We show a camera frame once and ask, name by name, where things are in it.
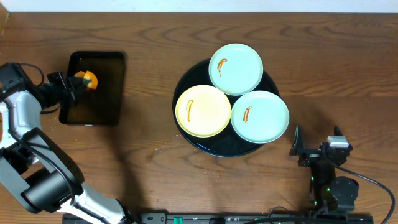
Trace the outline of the orange green sponge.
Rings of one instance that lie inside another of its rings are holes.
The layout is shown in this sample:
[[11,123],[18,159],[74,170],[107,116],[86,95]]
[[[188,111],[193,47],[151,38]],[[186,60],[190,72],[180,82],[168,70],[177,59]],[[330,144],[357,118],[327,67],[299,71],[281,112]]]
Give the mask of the orange green sponge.
[[94,73],[92,73],[90,71],[86,71],[86,72],[79,71],[76,74],[74,74],[74,77],[80,78],[82,85],[86,89],[91,89],[91,90],[97,89],[98,79]]

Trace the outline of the yellow plate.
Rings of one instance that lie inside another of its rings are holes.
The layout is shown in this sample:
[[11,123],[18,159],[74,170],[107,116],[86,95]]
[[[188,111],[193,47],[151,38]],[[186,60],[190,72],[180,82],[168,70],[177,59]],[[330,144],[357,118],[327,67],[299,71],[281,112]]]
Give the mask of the yellow plate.
[[231,103],[221,90],[210,85],[197,85],[178,97],[174,115],[186,133],[209,138],[227,127],[231,119]]

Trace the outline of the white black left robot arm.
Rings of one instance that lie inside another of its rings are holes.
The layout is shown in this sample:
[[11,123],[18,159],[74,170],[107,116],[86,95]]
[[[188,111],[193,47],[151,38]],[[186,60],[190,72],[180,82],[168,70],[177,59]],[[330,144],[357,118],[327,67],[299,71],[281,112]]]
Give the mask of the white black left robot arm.
[[17,63],[1,67],[1,184],[29,212],[59,212],[88,223],[138,223],[117,199],[85,184],[75,161],[42,130],[42,110],[75,100],[89,80],[60,73],[33,84]]

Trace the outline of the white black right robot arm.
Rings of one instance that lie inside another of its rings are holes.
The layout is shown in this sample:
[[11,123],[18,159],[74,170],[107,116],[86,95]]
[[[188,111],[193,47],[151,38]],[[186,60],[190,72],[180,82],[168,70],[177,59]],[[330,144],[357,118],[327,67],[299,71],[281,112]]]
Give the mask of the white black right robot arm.
[[291,156],[298,156],[300,167],[309,167],[310,201],[315,209],[310,215],[327,215],[332,213],[349,213],[354,210],[358,197],[359,184],[356,180],[336,176],[335,169],[346,162],[353,150],[351,144],[343,136],[339,128],[334,128],[334,135],[328,136],[326,142],[318,149],[305,147],[303,131],[296,127]]

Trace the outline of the black rectangular water tray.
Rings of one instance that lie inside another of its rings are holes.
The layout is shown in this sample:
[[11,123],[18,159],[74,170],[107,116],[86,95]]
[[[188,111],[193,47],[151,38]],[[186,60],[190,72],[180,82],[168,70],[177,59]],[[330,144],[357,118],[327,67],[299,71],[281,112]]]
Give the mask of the black rectangular water tray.
[[123,52],[77,51],[71,54],[67,77],[91,72],[98,79],[96,89],[85,89],[76,103],[63,105],[59,121],[68,125],[115,126],[120,110],[125,74]]

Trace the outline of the lower mint green plate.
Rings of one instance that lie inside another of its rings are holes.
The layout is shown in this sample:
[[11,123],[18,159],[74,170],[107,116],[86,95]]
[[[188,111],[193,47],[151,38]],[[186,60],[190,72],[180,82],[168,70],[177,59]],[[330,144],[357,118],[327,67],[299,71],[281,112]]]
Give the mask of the lower mint green plate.
[[285,102],[268,91],[252,91],[234,103],[231,124],[235,132],[246,141],[265,144],[281,137],[290,115]]

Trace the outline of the mint green plate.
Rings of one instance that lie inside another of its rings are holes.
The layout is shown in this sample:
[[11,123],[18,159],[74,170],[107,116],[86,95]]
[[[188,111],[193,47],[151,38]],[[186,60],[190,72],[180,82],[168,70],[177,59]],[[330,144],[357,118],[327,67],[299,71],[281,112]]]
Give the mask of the mint green plate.
[[252,91],[234,103],[231,124],[235,132],[246,141],[265,144],[281,137],[290,115],[285,102],[268,91]]
[[245,44],[228,44],[211,57],[208,74],[212,84],[231,96],[244,95],[258,86],[263,76],[259,54]]

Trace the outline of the top mint green plate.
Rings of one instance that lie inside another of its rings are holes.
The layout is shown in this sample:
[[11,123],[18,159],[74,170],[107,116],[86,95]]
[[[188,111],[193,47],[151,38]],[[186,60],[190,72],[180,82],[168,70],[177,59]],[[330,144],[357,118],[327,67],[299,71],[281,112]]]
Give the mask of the top mint green plate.
[[211,57],[208,74],[212,84],[231,96],[244,95],[258,86],[263,76],[259,54],[245,44],[228,44]]

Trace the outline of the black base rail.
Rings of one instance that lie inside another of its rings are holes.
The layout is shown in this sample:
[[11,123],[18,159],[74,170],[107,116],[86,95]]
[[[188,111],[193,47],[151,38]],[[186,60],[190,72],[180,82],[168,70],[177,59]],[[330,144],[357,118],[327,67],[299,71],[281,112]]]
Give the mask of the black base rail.
[[[271,215],[187,215],[187,214],[165,214],[165,213],[143,213],[139,215],[139,221],[143,224],[243,224],[255,220],[271,218],[271,223],[307,223],[300,222],[298,218],[304,215],[293,213],[273,213]],[[369,215],[319,215],[317,219],[327,219],[327,223],[374,223],[373,217]]]

